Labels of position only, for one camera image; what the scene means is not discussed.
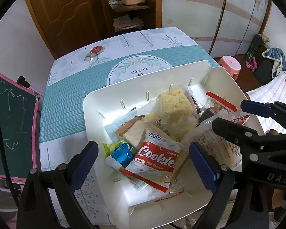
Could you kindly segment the white-label yellow cake packet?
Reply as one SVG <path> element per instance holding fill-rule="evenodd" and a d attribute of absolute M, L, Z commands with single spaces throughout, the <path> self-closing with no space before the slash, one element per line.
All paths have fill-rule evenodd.
<path fill-rule="evenodd" d="M 232 170 L 238 170 L 242 165 L 240 147 L 217 136 L 212 129 L 202 124 L 192 128 L 181 140 L 181 144 L 186 148 L 189 148 L 192 142 L 198 142 L 220 165 L 226 164 Z"/>

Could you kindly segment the red white bread packet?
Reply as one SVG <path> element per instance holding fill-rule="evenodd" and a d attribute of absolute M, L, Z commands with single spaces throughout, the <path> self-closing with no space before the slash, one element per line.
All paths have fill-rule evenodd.
<path fill-rule="evenodd" d="M 191 96 L 193 95 L 198 103 L 200 103 L 204 108 L 212 111 L 214 115 L 219 113 L 220 117 L 226 120 L 230 120 L 234 123 L 238 123 L 239 125 L 242 125 L 242 126 L 244 126 L 245 123 L 250 118 L 250 115 L 248 113 L 238 112 L 235 105 L 231 104 L 230 102 L 226 101 L 222 97 L 212 92 L 206 92 L 203 99 L 201 98 L 199 99 L 198 95 L 194 94 L 194 88 L 191 88 L 188 86 L 187 89 L 189 93 L 191 94 Z"/>

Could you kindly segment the blue foil candy packet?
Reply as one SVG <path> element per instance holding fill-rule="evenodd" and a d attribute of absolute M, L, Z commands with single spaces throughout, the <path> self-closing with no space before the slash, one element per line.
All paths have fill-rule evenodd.
<path fill-rule="evenodd" d="M 122 167 L 126 168 L 135 157 L 135 154 L 133 154 L 131 150 L 132 146 L 129 143 L 123 143 L 118 146 L 110 156 L 121 164 Z"/>

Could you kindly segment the Cookies red white packet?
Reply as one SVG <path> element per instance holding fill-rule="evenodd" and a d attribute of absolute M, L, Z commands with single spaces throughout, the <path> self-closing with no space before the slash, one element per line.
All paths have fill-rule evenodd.
<path fill-rule="evenodd" d="M 122 173 L 139 179 L 162 192 L 167 192 L 176 161 L 183 149 L 184 146 L 179 142 L 146 129 L 140 148 Z"/>

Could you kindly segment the clear yellow cake packet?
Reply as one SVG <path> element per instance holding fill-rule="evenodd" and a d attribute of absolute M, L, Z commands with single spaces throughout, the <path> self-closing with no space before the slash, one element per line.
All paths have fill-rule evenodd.
<path fill-rule="evenodd" d="M 158 97 L 160 111 L 155 125 L 180 142 L 185 134 L 198 125 L 197 110 L 186 88 L 171 89 Z"/>

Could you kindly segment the white plastic storage tray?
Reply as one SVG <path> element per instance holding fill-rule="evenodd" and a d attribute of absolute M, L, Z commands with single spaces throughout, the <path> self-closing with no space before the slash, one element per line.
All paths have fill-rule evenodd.
<path fill-rule="evenodd" d="M 149 188 L 137 191 L 119 171 L 104 163 L 103 145 L 112 140 L 106 126 L 122 124 L 133 116 L 147 115 L 156 98 L 173 88 L 188 87 L 199 103 L 207 102 L 212 92 L 236 108 L 246 95 L 222 67 L 199 61 L 134 77 L 89 93 L 83 101 L 87 137 L 99 146 L 94 164 L 101 194 L 112 222 L 118 228 L 157 228 L 177 221 L 207 205 L 212 193 L 205 189 L 194 165 L 187 160 L 178 176 L 184 191 L 154 202 L 148 200 Z"/>

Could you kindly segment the green pastry packet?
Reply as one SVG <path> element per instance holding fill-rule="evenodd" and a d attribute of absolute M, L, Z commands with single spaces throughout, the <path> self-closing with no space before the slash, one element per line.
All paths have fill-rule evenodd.
<path fill-rule="evenodd" d="M 118 148 L 124 144 L 126 144 L 128 146 L 128 149 L 131 149 L 131 147 L 132 147 L 131 144 L 124 139 L 121 139 L 121 140 L 119 140 L 115 143 L 112 143 L 112 144 L 103 144 L 105 152 L 106 152 L 106 156 L 111 155 L 115 151 L 116 148 Z"/>

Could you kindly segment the brown chocolate snack packet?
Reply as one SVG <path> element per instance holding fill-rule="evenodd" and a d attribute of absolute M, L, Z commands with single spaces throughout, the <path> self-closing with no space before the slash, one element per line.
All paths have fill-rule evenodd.
<path fill-rule="evenodd" d="M 200 103 L 198 103 L 193 95 L 192 95 L 192 100 L 194 102 L 194 107 L 196 109 L 196 114 L 197 114 L 196 117 L 198 118 L 199 123 L 214 116 L 214 113 L 209 109 L 204 108 Z"/>

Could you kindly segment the tan sandwich biscuit packet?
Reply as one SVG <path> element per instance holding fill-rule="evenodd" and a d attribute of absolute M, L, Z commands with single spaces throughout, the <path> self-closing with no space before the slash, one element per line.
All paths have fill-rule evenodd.
<path fill-rule="evenodd" d="M 157 133 L 157 127 L 151 122 L 147 122 L 144 115 L 135 116 L 128 122 L 122 124 L 118 129 L 113 128 L 112 125 L 105 127 L 105 131 L 113 142 L 124 139 L 137 150 L 141 147 L 141 142 L 145 138 L 146 130 Z"/>

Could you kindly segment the white pink checked bedding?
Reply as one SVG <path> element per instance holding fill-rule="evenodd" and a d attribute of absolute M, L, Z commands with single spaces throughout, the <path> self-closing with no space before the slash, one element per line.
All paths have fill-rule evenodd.
<path fill-rule="evenodd" d="M 282 71 L 268 84 L 263 85 L 254 90 L 248 91 L 246 93 L 251 101 L 261 102 L 261 103 L 274 103 L 279 101 L 286 104 L 286 71 Z M 267 132 L 270 129 L 274 129 L 281 134 L 286 134 L 286 129 L 280 126 L 272 118 L 264 118 L 257 116 L 262 129 Z"/>

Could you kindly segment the pink plastic stool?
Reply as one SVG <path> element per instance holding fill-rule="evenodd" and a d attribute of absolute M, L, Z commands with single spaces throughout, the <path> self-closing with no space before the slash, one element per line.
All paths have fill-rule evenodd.
<path fill-rule="evenodd" d="M 234 57 L 225 55 L 219 60 L 218 64 L 222 66 L 234 80 L 237 79 L 241 70 L 241 64 Z"/>

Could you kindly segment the pile of clothes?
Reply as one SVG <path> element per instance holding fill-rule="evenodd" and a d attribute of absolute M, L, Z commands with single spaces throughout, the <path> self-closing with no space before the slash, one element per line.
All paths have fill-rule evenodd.
<path fill-rule="evenodd" d="M 269 38 L 263 34 L 256 34 L 245 56 L 245 64 L 252 72 L 255 72 L 261 64 L 258 60 L 269 60 L 271 78 L 275 78 L 280 72 L 286 71 L 285 54 L 280 48 L 268 48 Z"/>

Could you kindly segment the teal floral tablecloth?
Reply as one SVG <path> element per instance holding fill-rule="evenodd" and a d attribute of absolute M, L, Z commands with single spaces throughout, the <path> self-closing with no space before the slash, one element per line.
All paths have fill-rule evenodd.
<path fill-rule="evenodd" d="M 92 62 L 85 61 L 95 46 L 104 46 L 104 52 Z M 201 60 L 217 66 L 198 43 L 176 27 L 114 36 L 55 60 L 41 111 L 42 171 L 68 163 L 86 145 L 83 100 L 88 93 L 131 77 Z"/>

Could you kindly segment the pale sliding wardrobe doors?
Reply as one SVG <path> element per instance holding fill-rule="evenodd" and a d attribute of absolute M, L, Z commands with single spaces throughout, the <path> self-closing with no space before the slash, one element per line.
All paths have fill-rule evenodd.
<path fill-rule="evenodd" d="M 212 57 L 245 54 L 269 0 L 163 0 L 162 26 L 177 27 Z"/>

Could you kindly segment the red candy on table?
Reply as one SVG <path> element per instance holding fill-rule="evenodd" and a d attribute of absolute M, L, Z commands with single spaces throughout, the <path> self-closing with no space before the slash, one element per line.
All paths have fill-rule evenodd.
<path fill-rule="evenodd" d="M 98 55 L 104 52 L 104 46 L 95 46 L 85 56 L 85 61 L 92 62 L 94 58 L 98 59 Z"/>

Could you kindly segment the brown wooden door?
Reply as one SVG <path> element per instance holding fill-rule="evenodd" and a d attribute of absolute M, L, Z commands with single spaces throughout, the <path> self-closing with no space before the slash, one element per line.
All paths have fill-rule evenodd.
<path fill-rule="evenodd" d="M 55 59 L 107 37 L 101 0 L 25 0 Z"/>

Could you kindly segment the wooden shelf unit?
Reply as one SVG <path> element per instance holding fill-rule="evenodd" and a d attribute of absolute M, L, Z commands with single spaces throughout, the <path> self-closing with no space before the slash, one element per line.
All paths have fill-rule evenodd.
<path fill-rule="evenodd" d="M 101 0 L 108 35 L 162 27 L 163 0 Z"/>

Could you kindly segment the green chalkboard pink frame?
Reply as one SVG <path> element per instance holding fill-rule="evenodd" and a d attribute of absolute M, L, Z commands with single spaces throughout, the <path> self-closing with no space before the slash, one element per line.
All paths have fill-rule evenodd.
<path fill-rule="evenodd" d="M 36 159 L 39 96 L 0 73 L 0 127 L 7 164 L 14 183 L 23 184 Z"/>

